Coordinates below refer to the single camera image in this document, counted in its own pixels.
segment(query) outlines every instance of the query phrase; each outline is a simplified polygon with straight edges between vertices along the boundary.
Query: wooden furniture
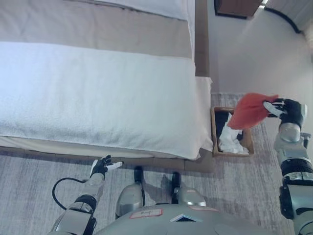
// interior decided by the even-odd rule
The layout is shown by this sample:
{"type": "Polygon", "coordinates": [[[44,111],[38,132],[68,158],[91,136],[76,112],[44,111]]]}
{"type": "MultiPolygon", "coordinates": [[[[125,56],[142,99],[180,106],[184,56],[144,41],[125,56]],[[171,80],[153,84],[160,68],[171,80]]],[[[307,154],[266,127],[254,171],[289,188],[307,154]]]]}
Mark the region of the wooden furniture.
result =
{"type": "Polygon", "coordinates": [[[214,0],[217,15],[247,18],[252,17],[262,0],[214,0]]]}

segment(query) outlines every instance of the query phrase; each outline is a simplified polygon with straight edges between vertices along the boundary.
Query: gray carpet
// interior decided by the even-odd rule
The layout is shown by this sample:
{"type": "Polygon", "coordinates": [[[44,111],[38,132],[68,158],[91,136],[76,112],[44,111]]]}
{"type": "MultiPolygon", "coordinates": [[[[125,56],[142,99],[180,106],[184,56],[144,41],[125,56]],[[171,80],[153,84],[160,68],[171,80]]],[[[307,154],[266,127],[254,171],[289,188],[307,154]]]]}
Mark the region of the gray carpet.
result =
{"type": "MultiPolygon", "coordinates": [[[[212,105],[234,106],[240,95],[213,94],[212,105]]],[[[195,187],[210,207],[237,215],[279,235],[291,235],[292,224],[279,210],[281,172],[268,141],[265,126],[253,128],[255,156],[214,159],[215,173],[182,172],[186,186],[195,187]]],[[[44,235],[62,210],[51,196],[53,184],[62,177],[87,178],[91,162],[0,152],[0,235],[44,235]]],[[[133,181],[133,166],[106,176],[104,195],[95,213],[96,231],[114,221],[115,203],[124,186],[133,181]]],[[[147,205],[170,202],[172,171],[146,167],[147,205]]],[[[63,182],[57,196],[70,204],[82,189],[76,182],[63,182]]]]}

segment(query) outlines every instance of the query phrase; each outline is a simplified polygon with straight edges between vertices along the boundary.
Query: laundry basket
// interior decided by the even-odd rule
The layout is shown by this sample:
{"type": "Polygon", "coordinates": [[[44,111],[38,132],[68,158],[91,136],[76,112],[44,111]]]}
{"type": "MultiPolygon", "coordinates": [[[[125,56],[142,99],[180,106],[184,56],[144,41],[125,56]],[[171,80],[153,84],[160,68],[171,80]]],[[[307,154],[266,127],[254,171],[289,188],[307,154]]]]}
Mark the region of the laundry basket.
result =
{"type": "Polygon", "coordinates": [[[243,147],[246,147],[249,151],[249,154],[240,154],[240,153],[223,153],[219,149],[217,131],[216,131],[216,122],[215,122],[215,113],[219,111],[234,113],[234,108],[228,107],[213,107],[211,108],[211,123],[212,123],[212,140],[213,140],[213,157],[227,156],[227,157],[250,157],[254,155],[253,140],[251,129],[243,130],[243,139],[240,141],[240,144],[243,147]]]}

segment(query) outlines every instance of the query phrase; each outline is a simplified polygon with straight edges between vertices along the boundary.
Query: orange cloth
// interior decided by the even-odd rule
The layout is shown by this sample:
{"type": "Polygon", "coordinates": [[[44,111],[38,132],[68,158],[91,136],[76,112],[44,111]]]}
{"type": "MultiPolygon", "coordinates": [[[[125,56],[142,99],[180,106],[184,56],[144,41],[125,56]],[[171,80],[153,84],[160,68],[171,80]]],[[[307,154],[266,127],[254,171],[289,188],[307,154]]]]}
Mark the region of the orange cloth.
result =
{"type": "Polygon", "coordinates": [[[234,130],[243,130],[258,125],[268,116],[268,111],[264,108],[263,101],[274,102],[277,98],[278,95],[246,94],[236,105],[228,126],[234,130]]]}

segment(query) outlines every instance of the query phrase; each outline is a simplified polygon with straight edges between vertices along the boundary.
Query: label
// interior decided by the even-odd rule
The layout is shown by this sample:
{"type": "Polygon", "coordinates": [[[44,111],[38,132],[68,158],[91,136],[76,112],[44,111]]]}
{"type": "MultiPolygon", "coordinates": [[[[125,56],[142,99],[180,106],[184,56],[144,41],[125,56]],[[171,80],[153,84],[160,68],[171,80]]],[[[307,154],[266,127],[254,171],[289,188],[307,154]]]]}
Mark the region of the label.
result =
{"type": "Polygon", "coordinates": [[[210,207],[202,207],[202,206],[189,206],[190,209],[195,210],[195,211],[210,211],[210,212],[220,212],[217,209],[210,208],[210,207]]]}
{"type": "Polygon", "coordinates": [[[129,219],[139,219],[144,217],[156,217],[163,214],[163,209],[151,209],[145,211],[135,212],[129,217],[129,219]]]}

